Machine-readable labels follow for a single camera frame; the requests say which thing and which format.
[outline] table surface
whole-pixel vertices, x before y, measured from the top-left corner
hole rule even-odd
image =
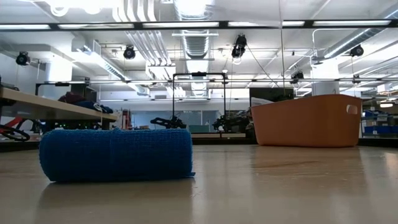
[[[0,87],[0,98],[15,100],[13,106],[4,106],[3,116],[28,119],[69,119],[69,120],[101,120],[116,121],[117,116],[75,106],[60,101],[50,100],[20,91]]]
[[[0,153],[0,223],[398,223],[398,150],[194,146],[194,179],[51,184]]]

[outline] ceiling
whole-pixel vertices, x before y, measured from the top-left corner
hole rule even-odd
[[[214,4],[208,9],[212,12],[214,20],[247,21],[247,22],[275,22],[280,19],[381,19],[380,13],[386,9],[396,7],[396,0],[281,0],[281,2],[262,0],[214,0]],[[174,21],[175,10],[173,4],[162,4],[155,2],[155,16],[158,21]],[[26,0],[1,0],[0,22],[114,22],[111,9],[103,9],[99,14],[90,15],[82,9],[70,9],[63,17],[51,15],[49,5],[45,2],[29,2]],[[341,39],[350,35],[354,30],[319,30],[314,35],[310,29],[297,30],[213,30],[218,36],[211,37],[211,57],[209,72],[220,72],[228,70],[229,78],[252,79],[267,78],[265,70],[271,78],[281,78],[285,72],[288,77],[294,69],[288,68],[302,58],[310,55],[312,49],[327,49]],[[172,37],[179,30],[161,31],[163,41],[169,52],[170,58],[177,64],[177,70],[183,72],[185,64],[182,52],[182,41],[180,37]],[[242,56],[240,65],[231,63],[231,45],[238,34],[245,34],[248,40],[246,53]],[[124,70],[132,79],[146,79],[144,70],[146,61],[137,52],[134,60],[125,60],[123,51],[125,46],[131,44],[124,32],[0,32],[0,46],[17,46],[21,44],[37,45],[46,44],[70,57],[81,72],[73,74],[76,77],[88,76],[92,80],[107,79],[109,76],[102,68],[92,63],[79,62],[71,52],[71,42],[76,36],[82,35],[88,39],[97,40],[102,48],[102,53],[109,58],[117,67]],[[351,57],[339,57],[340,77],[352,77],[353,72],[365,74],[384,65],[383,69],[366,74],[368,77],[383,77],[398,73],[398,58],[396,52],[398,44],[395,43],[398,29],[386,29],[379,35],[362,43],[365,54],[360,58],[354,58],[351,66]],[[284,43],[283,55],[281,52],[281,41]],[[48,57],[48,53],[37,52],[35,58]],[[304,63],[299,69],[310,77],[310,64]],[[370,83],[366,87],[375,87],[379,83]],[[246,88],[249,83],[230,84],[233,88]],[[266,86],[272,84],[251,83],[250,86]],[[341,83],[342,86],[350,86],[352,83]],[[218,88],[220,83],[208,84],[209,88]],[[103,85],[103,90],[127,91],[126,86]]]

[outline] black metal stand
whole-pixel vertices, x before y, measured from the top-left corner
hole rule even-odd
[[[179,76],[179,75],[191,75],[192,77],[205,77],[207,75],[221,75],[223,77],[223,84],[224,84],[224,116],[226,116],[226,89],[225,89],[225,81],[226,81],[226,74],[225,73],[207,73],[207,72],[195,72],[195,73],[176,73],[173,74],[173,116],[174,116],[174,112],[175,112],[175,106],[174,106],[174,101],[175,101],[175,97],[174,97],[174,86],[175,86],[175,77]]]

